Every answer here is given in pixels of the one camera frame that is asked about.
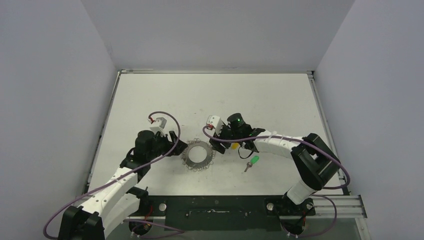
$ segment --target gray floor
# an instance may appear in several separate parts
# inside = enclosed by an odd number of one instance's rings
[[[322,231],[331,223],[331,219],[308,219],[306,224],[309,226],[303,233],[311,234]],[[163,224],[164,220],[156,220],[155,222]],[[147,236],[159,236],[171,233],[163,231],[158,227],[153,227]],[[107,240],[134,240],[135,236],[130,237],[128,224],[124,223],[118,226],[107,238]],[[265,230],[255,229],[247,231],[188,231],[181,235],[175,235],[164,238],[167,240],[281,240],[295,239],[294,237],[287,238],[283,231],[266,232]],[[309,237],[313,240],[359,240],[361,239],[358,233],[358,228],[354,219],[338,219],[333,229],[324,235],[317,237]]]

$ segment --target white table surface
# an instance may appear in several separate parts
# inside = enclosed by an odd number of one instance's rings
[[[137,133],[149,129],[147,116],[165,111],[181,125],[181,140],[208,142],[202,127],[209,115],[224,120],[241,113],[253,128],[289,136],[316,133],[327,143],[325,130],[306,74],[122,74],[117,85],[89,189],[104,184],[115,172]],[[177,131],[167,117],[165,130]],[[247,150],[241,150],[246,156]],[[148,186],[150,195],[282,195],[299,179],[293,160],[269,153],[254,153],[259,161],[244,172],[250,159],[237,150],[216,153],[209,169],[193,172],[180,156],[154,163],[136,185]],[[338,186],[335,175],[326,186]],[[341,189],[321,190],[326,195]]]

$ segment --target white connector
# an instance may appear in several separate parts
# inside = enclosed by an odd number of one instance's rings
[[[154,122],[150,125],[150,130],[156,134],[157,132],[160,132],[160,135],[163,137],[165,136],[164,128],[167,124],[167,120],[164,117],[158,117],[154,120]]]
[[[223,128],[224,122],[221,117],[216,115],[210,115],[206,120],[206,126],[209,130],[215,129],[216,135],[220,135],[221,129]]]

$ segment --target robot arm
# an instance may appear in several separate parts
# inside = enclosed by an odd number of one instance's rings
[[[58,240],[105,240],[130,214],[149,208],[149,193],[135,185],[147,174],[150,165],[119,178],[171,150],[177,136],[170,131],[169,141],[163,132],[165,124],[166,120],[158,117],[151,123],[150,130],[138,133],[135,147],[107,182],[113,184],[97,191],[79,206],[69,206],[65,210]],[[179,140],[168,156],[180,155],[187,146]]]
[[[210,116],[206,122],[207,128],[214,130],[213,137],[217,139],[211,138],[209,142],[221,154],[225,153],[225,150],[231,146],[231,143],[219,140],[240,140],[259,137],[257,139],[243,140],[238,143],[242,148],[257,153],[266,152],[293,159],[301,180],[292,186],[283,198],[286,198],[286,201],[292,202],[294,205],[300,205],[310,195],[321,190],[339,170],[339,167],[335,163],[312,147],[297,141],[287,140],[285,138],[286,136],[281,134],[272,133],[262,128],[252,128],[249,124],[245,123],[240,113],[229,116],[227,122],[228,125],[219,116],[215,115]],[[339,161],[317,134],[310,133],[306,137],[290,138],[312,144]]]

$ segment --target metal washer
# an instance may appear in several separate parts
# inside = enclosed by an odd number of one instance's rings
[[[188,141],[188,147],[182,152],[181,158],[183,164],[187,166],[189,170],[201,171],[209,168],[209,165],[214,164],[212,159],[215,158],[216,152],[212,149],[212,146],[205,141],[201,141],[199,138],[195,138],[193,141]],[[190,150],[194,147],[202,147],[206,150],[206,157],[201,162],[194,162],[190,159]]]

